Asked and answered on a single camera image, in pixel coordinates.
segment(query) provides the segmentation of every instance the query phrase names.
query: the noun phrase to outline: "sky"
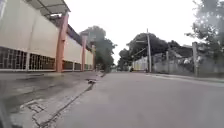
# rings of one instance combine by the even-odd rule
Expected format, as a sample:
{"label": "sky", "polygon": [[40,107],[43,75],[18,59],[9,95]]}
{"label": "sky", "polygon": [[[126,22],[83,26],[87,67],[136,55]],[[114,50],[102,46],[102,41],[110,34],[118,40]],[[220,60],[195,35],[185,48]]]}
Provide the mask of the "sky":
{"label": "sky", "polygon": [[126,44],[147,28],[160,39],[175,40],[180,45],[194,41],[184,35],[192,32],[195,20],[192,0],[65,1],[71,10],[69,24],[76,32],[97,25],[106,31],[106,38],[118,45],[113,55],[115,64]]}

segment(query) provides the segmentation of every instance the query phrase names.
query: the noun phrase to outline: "metal grille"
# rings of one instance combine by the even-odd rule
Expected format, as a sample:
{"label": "metal grille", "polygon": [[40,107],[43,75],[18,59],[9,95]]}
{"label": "metal grille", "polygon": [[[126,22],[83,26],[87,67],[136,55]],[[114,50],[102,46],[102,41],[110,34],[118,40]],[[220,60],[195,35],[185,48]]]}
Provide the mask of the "metal grille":
{"label": "metal grille", "polygon": [[55,64],[55,59],[36,55],[36,54],[30,54],[30,70],[53,70]]}
{"label": "metal grille", "polygon": [[0,47],[0,69],[25,69],[26,52]]}
{"label": "metal grille", "polygon": [[92,70],[92,65],[89,65],[89,70]]}
{"label": "metal grille", "polygon": [[63,60],[63,69],[64,70],[72,70],[73,62]]}
{"label": "metal grille", "polygon": [[81,70],[81,64],[75,63],[75,70]]}

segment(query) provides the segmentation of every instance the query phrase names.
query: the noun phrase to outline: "utility pole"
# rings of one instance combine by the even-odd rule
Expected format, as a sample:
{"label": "utility pole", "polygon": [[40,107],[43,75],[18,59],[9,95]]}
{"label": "utility pole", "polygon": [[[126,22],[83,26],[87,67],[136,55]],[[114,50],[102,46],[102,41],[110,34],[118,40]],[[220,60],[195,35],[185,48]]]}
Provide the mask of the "utility pole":
{"label": "utility pole", "polygon": [[197,51],[197,42],[193,42],[192,43],[192,47],[193,47],[193,59],[194,59],[194,74],[196,77],[198,77],[198,51]]}
{"label": "utility pole", "polygon": [[169,49],[166,51],[166,62],[167,62],[167,72],[170,74],[170,58],[169,58]]}
{"label": "utility pole", "polygon": [[149,72],[152,72],[152,56],[151,56],[151,45],[150,45],[150,38],[149,38],[149,32],[147,29],[147,43],[148,43],[148,69]]}

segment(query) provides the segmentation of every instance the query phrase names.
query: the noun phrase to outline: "tree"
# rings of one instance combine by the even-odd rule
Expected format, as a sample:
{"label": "tree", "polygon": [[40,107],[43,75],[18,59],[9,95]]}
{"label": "tree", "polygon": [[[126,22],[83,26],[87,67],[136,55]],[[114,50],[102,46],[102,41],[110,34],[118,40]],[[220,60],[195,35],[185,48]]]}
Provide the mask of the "tree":
{"label": "tree", "polygon": [[132,58],[129,54],[129,50],[125,48],[119,52],[119,55],[120,59],[118,61],[118,67],[120,67],[120,69],[123,71],[127,69],[127,66],[131,65]]}
{"label": "tree", "polygon": [[101,65],[103,70],[109,70],[113,65],[113,49],[116,45],[110,40],[105,38],[106,32],[98,26],[89,27],[82,31],[80,35],[88,35],[87,45],[93,43],[96,47],[96,65]]}
{"label": "tree", "polygon": [[197,5],[197,20],[192,29],[194,33],[187,33],[187,36],[201,39],[206,46],[206,53],[215,62],[224,55],[224,1],[201,0]]}
{"label": "tree", "polygon": [[170,42],[168,42],[168,47],[169,48],[174,48],[174,47],[179,48],[180,45],[176,41],[171,40]]}
{"label": "tree", "polygon": [[[168,49],[168,44],[166,41],[156,37],[156,35],[149,33],[150,45],[151,45],[151,54],[155,55],[157,53],[165,53]],[[137,52],[142,49],[147,48],[147,34],[140,33],[138,34],[130,43],[127,44],[130,49],[130,55],[135,55]],[[139,59],[142,56],[147,56],[147,50],[143,50],[135,59]]]}

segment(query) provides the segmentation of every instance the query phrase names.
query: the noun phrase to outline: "street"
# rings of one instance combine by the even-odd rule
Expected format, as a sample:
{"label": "street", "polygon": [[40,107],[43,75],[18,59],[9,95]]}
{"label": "street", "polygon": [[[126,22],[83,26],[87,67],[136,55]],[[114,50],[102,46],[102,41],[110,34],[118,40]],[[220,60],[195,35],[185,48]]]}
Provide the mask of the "street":
{"label": "street", "polygon": [[56,128],[223,128],[224,84],[110,73],[58,117]]}

